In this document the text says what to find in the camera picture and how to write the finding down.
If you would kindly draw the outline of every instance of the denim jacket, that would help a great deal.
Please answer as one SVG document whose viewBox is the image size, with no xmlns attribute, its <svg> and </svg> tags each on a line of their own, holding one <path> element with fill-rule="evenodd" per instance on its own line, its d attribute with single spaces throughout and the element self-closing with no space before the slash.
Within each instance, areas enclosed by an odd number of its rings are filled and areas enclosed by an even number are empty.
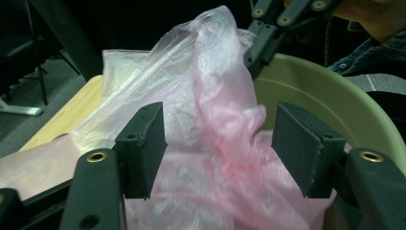
<svg viewBox="0 0 406 230">
<path fill-rule="evenodd" d="M 368 39 L 349 56 L 330 65 L 329 69 L 340 75 L 348 76 L 384 60 L 396 60 L 404 62 L 406 65 L 406 29 L 383 43 L 379 43 L 373 38 Z"/>
</svg>

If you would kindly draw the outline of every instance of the screw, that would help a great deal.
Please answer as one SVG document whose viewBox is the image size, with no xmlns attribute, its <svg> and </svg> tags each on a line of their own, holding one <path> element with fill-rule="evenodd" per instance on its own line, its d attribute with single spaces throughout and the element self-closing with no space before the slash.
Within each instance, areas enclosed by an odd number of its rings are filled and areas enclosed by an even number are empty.
<svg viewBox="0 0 406 230">
<path fill-rule="evenodd" d="M 326 2 L 324 1 L 315 1 L 313 3 L 313 7 L 316 9 L 323 9 L 326 6 Z"/>
</svg>

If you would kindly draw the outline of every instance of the brass screw hole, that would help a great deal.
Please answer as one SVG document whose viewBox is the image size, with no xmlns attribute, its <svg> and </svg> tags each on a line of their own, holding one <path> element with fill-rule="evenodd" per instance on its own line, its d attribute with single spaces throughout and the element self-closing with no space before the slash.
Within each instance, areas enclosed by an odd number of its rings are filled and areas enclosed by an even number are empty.
<svg viewBox="0 0 406 230">
<path fill-rule="evenodd" d="M 326 6 L 326 3 L 324 1 L 316 1 L 313 3 L 313 7 L 316 9 L 322 9 Z"/>
<path fill-rule="evenodd" d="M 289 23 L 290 22 L 290 17 L 283 17 L 282 19 L 281 19 L 281 23 L 283 23 L 283 24 L 287 24 L 287 23 Z"/>
<path fill-rule="evenodd" d="M 255 10 L 255 15 L 256 16 L 261 16 L 263 14 L 263 10 L 261 10 L 261 9 L 256 9 Z"/>
<path fill-rule="evenodd" d="M 380 156 L 379 154 L 374 153 L 374 152 L 363 151 L 363 152 L 359 153 L 359 155 L 362 158 L 364 158 L 364 159 L 366 159 L 368 161 L 375 162 L 375 163 L 379 163 L 379 162 L 383 161 L 383 157 Z"/>
<path fill-rule="evenodd" d="M 87 161 L 90 163 L 101 162 L 107 158 L 107 154 L 104 152 L 95 152 L 87 157 Z"/>
</svg>

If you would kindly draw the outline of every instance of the bin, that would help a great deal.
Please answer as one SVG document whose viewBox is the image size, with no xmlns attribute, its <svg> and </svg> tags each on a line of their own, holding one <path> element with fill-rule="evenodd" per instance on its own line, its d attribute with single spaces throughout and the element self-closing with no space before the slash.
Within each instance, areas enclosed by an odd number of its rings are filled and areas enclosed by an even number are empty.
<svg viewBox="0 0 406 230">
<path fill-rule="evenodd" d="M 276 54 L 262 69 L 255 89 L 258 103 L 267 110 L 264 129 L 273 127 L 278 102 L 296 104 L 341 133 L 352 147 L 388 155 L 406 175 L 406 146 L 394 123 L 346 78 L 310 61 Z M 330 209 L 326 229 L 337 228 L 331 213 Z"/>
</svg>

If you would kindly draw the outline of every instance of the pink plastic bag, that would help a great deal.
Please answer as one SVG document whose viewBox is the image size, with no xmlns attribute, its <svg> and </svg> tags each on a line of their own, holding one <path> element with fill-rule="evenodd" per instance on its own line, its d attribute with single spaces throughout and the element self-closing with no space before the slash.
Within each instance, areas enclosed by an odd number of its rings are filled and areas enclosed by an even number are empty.
<svg viewBox="0 0 406 230">
<path fill-rule="evenodd" d="M 225 7 L 166 34 L 149 53 L 104 52 L 103 104 L 74 132 L 0 160 L 0 186 L 33 196 L 72 177 L 89 150 L 111 148 L 145 104 L 164 103 L 168 148 L 151 199 L 126 200 L 129 229 L 321 229 L 331 199 L 303 198 L 259 131 L 243 54 L 253 35 Z"/>
</svg>

